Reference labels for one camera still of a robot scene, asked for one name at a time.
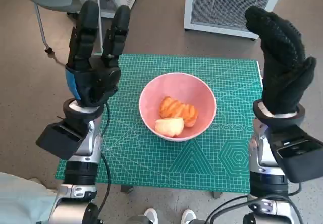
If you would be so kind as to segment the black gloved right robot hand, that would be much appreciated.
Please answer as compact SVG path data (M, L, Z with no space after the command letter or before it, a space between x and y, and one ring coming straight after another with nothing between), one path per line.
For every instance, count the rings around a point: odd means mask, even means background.
M256 6L245 18L247 29L261 40L264 106L273 115L294 113L313 81L316 58L305 55L301 33L290 21Z

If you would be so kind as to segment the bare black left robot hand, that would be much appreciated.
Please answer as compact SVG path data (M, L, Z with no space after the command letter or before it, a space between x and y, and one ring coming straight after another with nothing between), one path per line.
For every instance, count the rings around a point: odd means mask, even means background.
M70 92L82 107L104 105L118 90L121 77L119 57L129 31L130 8L117 8L106 31L101 56L92 55L98 33L99 7L86 1L73 27L69 44L66 80Z

